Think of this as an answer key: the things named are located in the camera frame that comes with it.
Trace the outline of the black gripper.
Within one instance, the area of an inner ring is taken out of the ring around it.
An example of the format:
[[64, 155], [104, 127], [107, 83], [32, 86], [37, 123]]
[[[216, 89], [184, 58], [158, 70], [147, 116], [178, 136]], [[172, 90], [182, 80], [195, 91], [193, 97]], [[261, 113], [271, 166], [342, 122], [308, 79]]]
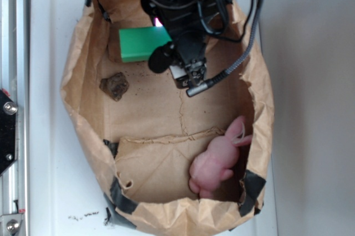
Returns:
[[206, 43], [221, 35], [228, 23], [231, 0], [141, 0], [144, 11], [157, 17], [174, 44]]

